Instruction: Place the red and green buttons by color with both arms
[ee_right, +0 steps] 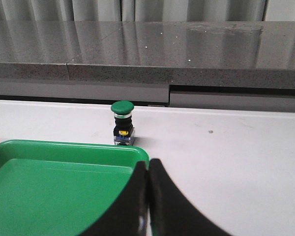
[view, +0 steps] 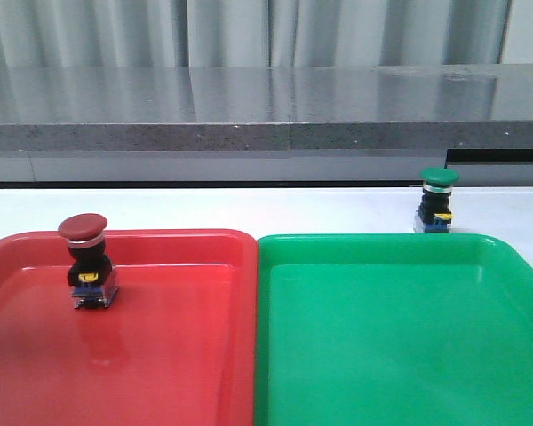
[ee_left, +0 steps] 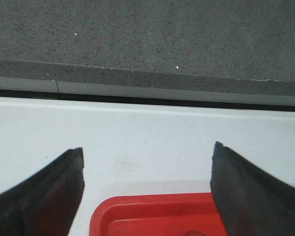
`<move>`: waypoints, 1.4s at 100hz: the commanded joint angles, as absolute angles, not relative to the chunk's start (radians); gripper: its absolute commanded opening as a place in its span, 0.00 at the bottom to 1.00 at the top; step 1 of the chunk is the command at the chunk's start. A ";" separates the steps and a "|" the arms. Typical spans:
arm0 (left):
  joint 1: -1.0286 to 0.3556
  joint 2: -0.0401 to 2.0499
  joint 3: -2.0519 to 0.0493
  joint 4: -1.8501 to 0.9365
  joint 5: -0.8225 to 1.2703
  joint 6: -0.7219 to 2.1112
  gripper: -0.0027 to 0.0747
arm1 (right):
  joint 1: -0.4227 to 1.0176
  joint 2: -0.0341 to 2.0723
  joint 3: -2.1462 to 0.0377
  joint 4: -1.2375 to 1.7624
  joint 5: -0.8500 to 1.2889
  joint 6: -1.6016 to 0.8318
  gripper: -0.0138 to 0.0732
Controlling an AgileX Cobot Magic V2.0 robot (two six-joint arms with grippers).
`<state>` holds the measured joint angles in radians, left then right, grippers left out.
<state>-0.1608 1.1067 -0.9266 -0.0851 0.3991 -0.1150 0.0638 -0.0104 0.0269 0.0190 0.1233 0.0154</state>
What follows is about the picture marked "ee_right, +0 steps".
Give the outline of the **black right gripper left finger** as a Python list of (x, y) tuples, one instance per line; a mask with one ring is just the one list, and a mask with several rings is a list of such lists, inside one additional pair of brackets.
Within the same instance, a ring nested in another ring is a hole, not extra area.
[(139, 161), (116, 200), (85, 231), (82, 236), (145, 236), (147, 233), (148, 171)]

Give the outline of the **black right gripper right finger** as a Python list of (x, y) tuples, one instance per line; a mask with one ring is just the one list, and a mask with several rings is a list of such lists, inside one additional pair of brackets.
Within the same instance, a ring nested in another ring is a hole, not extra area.
[(149, 208), (154, 236), (228, 236), (182, 194), (160, 159), (149, 162)]

